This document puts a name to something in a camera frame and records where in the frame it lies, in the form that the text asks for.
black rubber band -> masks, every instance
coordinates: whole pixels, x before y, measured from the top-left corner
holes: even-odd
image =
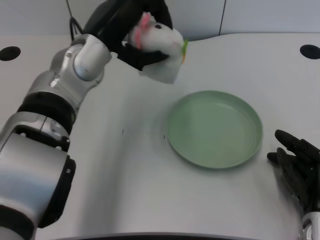
[[[19,234],[24,240],[30,240],[34,234],[33,222],[23,213],[0,205],[0,227]]]

white table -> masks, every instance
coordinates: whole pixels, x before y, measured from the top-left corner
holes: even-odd
[[[1,37],[21,56],[0,62],[0,125],[69,36]],[[267,153],[276,129],[320,146],[320,61],[302,45],[320,34],[232,34],[189,44],[175,85],[140,77],[115,57],[81,106],[69,155],[77,169],[64,213],[36,240],[128,232],[182,232],[257,240],[295,240],[300,215]],[[177,156],[164,119],[182,96],[232,93],[263,123],[257,156],[238,168],[206,170]]]

black cable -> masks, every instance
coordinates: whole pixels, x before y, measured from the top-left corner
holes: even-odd
[[[80,34],[83,34],[84,31],[81,28],[80,24],[77,22],[77,20],[72,16],[70,17],[70,21],[69,21],[69,27],[70,27],[70,35],[71,35],[71,41],[73,41],[75,39],[75,35],[74,35],[74,28],[76,27],[79,31]]]

round plate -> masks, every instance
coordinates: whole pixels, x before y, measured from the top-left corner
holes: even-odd
[[[172,147],[188,161],[206,168],[229,168],[249,160],[262,142],[255,110],[226,92],[201,91],[183,97],[167,125]]]

silver robotic arm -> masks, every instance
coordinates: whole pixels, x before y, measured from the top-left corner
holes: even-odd
[[[168,57],[122,44],[143,12],[172,28],[164,0],[107,0],[82,35],[53,57],[6,122],[0,132],[0,240],[32,240],[37,228],[62,215],[76,171],[69,135],[86,94],[102,81],[111,52],[138,70]]]
[[[59,51],[0,133],[0,239],[30,240],[61,216],[76,170],[72,124],[111,53],[90,34]]]

